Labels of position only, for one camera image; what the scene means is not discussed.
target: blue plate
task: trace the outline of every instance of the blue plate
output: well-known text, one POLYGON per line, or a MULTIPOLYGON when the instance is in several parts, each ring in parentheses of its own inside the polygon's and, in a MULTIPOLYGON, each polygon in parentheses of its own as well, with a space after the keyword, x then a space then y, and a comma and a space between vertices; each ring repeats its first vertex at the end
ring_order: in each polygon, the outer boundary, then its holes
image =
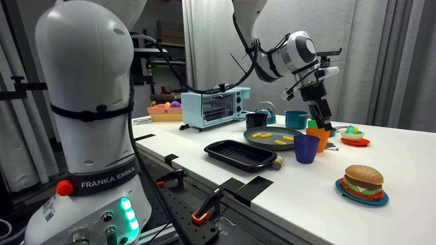
POLYGON ((350 199, 350 200, 353 200, 353 201, 355 201, 355 203, 365 204, 365 205, 383 207, 383 205, 385 205, 385 204, 388 203, 388 200, 389 200, 389 197, 387 196, 385 192, 383 192, 383 193, 384 193, 384 194, 383 194, 384 197, 380 199, 380 200, 376 200, 376 201, 368 201, 368 200, 357 199, 355 196, 349 194, 349 193, 342 188, 342 185, 340 185, 340 178, 336 179, 335 185, 336 185, 336 189, 342 193, 342 196, 344 196, 344 197, 347 197, 347 199, 350 199))

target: franka emika robot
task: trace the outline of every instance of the franka emika robot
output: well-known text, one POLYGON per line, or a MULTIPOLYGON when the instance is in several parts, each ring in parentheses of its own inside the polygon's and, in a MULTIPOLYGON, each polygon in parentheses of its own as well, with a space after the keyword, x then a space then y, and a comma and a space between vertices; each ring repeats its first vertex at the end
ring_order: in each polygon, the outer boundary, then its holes
MULTIPOLYGON (((58 0, 37 24, 37 50, 69 174, 31 216, 26 245, 135 243, 151 215, 128 117, 129 28, 146 0, 92 1, 58 0)), ((323 79, 338 68, 319 64, 305 31, 286 35, 264 52, 252 32, 265 3, 233 0, 234 26, 253 69, 264 81, 293 73, 298 81, 284 98, 298 88, 317 125, 329 129, 323 79)))

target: cup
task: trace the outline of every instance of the cup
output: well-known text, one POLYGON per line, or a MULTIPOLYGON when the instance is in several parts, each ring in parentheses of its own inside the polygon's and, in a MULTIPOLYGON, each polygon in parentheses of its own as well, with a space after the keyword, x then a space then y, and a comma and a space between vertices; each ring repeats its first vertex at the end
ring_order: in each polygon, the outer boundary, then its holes
POLYGON ((264 113, 250 113, 246 114, 246 129, 255 128, 255 126, 265 126, 267 125, 267 114, 264 113))
POLYGON ((301 110, 286 110, 286 128, 305 129, 309 113, 301 110))
POLYGON ((317 152, 323 152, 327 145, 329 132, 324 128, 306 128, 305 133, 319 139, 317 152))
POLYGON ((310 135, 294 136, 294 151, 297 160, 301 163, 312 163, 319 145, 319 139, 310 135))
POLYGON ((270 110, 259 110, 259 114, 267 114, 267 124, 275 124, 275 114, 270 110))

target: black baking tray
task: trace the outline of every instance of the black baking tray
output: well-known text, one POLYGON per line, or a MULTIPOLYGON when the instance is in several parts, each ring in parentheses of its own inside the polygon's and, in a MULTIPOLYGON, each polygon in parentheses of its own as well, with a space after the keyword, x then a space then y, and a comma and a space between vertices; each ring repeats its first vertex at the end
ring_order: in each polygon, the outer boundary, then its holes
POLYGON ((234 140, 220 140, 204 148, 211 158, 219 159, 241 170, 253 173, 270 166, 276 154, 270 150, 248 145, 234 140))

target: white table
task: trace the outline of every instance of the white table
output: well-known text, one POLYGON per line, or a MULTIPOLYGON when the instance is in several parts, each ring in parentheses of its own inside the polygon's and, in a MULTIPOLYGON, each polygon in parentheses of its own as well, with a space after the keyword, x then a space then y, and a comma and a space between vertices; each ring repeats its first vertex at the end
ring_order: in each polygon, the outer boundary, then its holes
POLYGON ((252 200, 252 211, 293 231, 299 227, 310 237, 332 243, 436 243, 436 133, 358 125, 370 140, 366 148, 329 139, 339 151, 319 154, 312 164, 301 164, 293 151, 279 152, 284 166, 250 174, 208 158, 203 148, 214 141, 245 141, 245 122, 210 130, 178 130, 181 122, 152 122, 135 126, 135 136, 155 136, 137 141, 141 151, 158 159, 169 154, 204 182, 219 185, 230 177, 249 182, 256 175, 274 181, 252 200), (368 164, 384 175, 389 203, 381 208, 365 207, 342 197, 334 188, 349 164, 368 164))

